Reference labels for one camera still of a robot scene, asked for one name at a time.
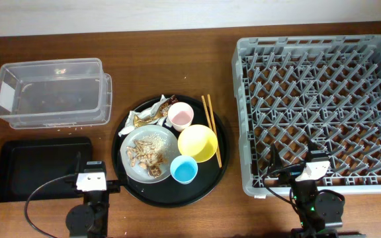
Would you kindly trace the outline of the grey plate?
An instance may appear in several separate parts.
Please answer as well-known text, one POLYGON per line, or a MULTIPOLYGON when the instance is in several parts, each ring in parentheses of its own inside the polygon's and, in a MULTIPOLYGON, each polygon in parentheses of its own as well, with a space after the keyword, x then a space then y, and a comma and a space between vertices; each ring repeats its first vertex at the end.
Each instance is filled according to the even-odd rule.
POLYGON ((174 158, 180 155, 177 145, 177 137, 173 132, 164 128, 162 126, 148 125, 137 128, 134 131, 130 132, 123 140, 120 145, 120 152, 122 156, 122 164, 124 165, 127 175, 134 181, 144 183, 144 184, 153 184, 165 180, 171 175, 170 173, 170 164, 174 158), (144 136, 149 136, 151 134, 157 134, 166 141, 165 157, 167 158, 166 164, 161 166, 162 174, 160 177, 153 178, 148 175, 146 170, 143 170, 138 165, 135 167, 130 166, 129 158, 126 154, 126 147, 133 146, 134 139, 142 139, 144 136))

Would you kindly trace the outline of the food scraps and rice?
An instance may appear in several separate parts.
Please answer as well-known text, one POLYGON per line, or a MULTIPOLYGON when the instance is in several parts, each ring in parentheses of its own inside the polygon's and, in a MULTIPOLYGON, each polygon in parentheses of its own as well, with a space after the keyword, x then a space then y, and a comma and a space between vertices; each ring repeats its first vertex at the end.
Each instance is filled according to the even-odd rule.
POLYGON ((133 146, 126 147, 130 166, 138 165, 146 170, 149 176, 160 177, 162 174, 161 166, 167 162, 165 157, 166 141, 157 134, 151 134, 142 139, 134 139, 133 142, 133 146))

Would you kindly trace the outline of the brown gold snack wrapper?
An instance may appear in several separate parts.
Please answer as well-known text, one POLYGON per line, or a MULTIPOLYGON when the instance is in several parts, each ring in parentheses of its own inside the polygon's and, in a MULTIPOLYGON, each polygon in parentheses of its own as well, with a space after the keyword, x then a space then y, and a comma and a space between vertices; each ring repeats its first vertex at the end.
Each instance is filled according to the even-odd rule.
POLYGON ((156 123, 158 120, 166 118, 170 107, 178 102, 175 95, 165 98, 163 95, 159 102, 156 102, 151 107, 142 112, 135 113, 133 117, 133 125, 139 128, 148 124, 156 123))

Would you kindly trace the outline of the blue cup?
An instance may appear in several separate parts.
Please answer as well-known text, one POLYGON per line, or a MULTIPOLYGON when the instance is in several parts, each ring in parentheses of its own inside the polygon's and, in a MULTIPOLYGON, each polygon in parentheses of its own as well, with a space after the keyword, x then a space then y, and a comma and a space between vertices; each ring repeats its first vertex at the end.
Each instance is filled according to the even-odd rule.
POLYGON ((189 184, 198 173, 198 164, 191 156, 180 155, 171 162, 170 173, 177 182, 189 184))

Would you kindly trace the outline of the white napkin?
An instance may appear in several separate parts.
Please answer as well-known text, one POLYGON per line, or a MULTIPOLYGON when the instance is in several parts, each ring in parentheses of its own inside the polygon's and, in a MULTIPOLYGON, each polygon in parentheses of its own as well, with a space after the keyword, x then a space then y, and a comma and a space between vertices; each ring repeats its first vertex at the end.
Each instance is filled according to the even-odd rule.
MULTIPOLYGON (((120 127, 120 131, 118 132, 118 135, 124 136, 124 135, 127 135, 130 132, 134 131, 135 129, 137 129, 133 125, 133 117, 134 117, 135 113, 142 112, 143 110, 151 107, 156 102, 159 102, 160 99, 161 99, 161 97, 159 99, 155 99, 155 102, 149 102, 149 104, 141 110, 135 109, 135 110, 129 111, 129 114, 126 117, 126 121, 125 121, 124 125, 120 127)), ((148 124, 148 125, 167 126, 168 128, 171 128, 173 126, 167 117, 158 120, 156 123, 148 124)))

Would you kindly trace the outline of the yellow bowl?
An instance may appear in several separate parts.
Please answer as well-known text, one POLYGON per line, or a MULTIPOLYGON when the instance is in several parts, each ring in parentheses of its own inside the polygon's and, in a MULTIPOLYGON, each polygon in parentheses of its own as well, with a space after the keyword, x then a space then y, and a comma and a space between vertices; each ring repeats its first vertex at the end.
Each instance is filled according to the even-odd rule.
POLYGON ((195 124, 180 133, 178 148, 181 155, 188 155, 197 163, 203 163, 216 154, 218 139, 209 127, 195 124))

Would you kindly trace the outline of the pink cup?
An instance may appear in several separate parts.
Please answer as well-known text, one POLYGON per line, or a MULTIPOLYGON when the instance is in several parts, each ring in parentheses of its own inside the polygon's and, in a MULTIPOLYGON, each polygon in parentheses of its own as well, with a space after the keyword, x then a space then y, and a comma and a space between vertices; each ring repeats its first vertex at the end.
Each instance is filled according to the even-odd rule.
POLYGON ((194 111, 192 107, 185 102, 176 102, 168 110, 167 118, 172 123, 175 130, 182 132, 192 124, 194 111))

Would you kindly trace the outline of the wooden chopstick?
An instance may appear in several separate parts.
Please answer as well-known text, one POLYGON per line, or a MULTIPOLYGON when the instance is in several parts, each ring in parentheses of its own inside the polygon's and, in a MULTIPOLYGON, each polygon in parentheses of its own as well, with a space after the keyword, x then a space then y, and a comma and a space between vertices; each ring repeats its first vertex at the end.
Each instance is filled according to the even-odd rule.
POLYGON ((212 130, 212 123, 211 123, 211 117, 210 117, 210 111, 209 111, 209 106, 208 106, 207 95, 206 96, 202 95, 201 99, 202 99, 202 103, 203 103, 203 107, 204 107, 204 111, 205 111, 208 127, 212 130))
MULTIPOLYGON (((212 123, 212 130, 215 133, 215 135, 217 137, 217 141, 218 141, 218 135, 217 135, 217 131, 216 131, 216 122, 215 122, 215 118, 214 118, 214 111, 212 108, 211 97, 209 94, 207 94, 207 99, 208 99, 208 106, 209 106, 211 123, 212 123)), ((216 150, 216 157, 218 160, 219 168, 222 168, 222 158, 221 158, 221 153, 220 153, 220 142, 219 141, 218 141, 218 146, 217 146, 217 150, 216 150)))

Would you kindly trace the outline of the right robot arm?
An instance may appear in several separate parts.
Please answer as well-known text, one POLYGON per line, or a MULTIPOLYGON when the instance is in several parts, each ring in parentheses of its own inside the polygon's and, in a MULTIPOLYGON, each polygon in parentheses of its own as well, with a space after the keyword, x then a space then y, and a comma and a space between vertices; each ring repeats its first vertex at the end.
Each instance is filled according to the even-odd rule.
POLYGON ((299 163, 284 166, 275 144, 270 148, 271 160, 265 177, 276 177, 279 184, 289 186, 289 198, 264 187, 274 196, 290 204, 298 214, 301 227, 292 229, 291 237, 365 237, 357 232, 340 233, 343 226, 345 197, 334 190, 318 190, 316 182, 323 178, 330 167, 330 155, 308 142, 306 158, 299 163))

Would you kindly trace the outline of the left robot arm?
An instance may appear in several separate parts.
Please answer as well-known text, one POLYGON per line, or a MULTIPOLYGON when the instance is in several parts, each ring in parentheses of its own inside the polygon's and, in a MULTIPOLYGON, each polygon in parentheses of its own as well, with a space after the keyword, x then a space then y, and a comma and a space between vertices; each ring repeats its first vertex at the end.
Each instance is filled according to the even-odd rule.
POLYGON ((52 183, 62 181, 69 184, 74 193, 83 199, 82 204, 74 206, 66 215, 65 226, 69 230, 69 236, 74 238, 106 237, 110 208, 109 196, 119 193, 120 187, 128 184, 128 175, 123 173, 116 180, 108 180, 105 162, 84 161, 80 152, 76 154, 75 162, 74 173, 50 180, 32 192, 24 204, 25 220, 37 232, 46 237, 56 238, 55 235, 43 231, 31 221, 28 205, 40 190, 52 183))

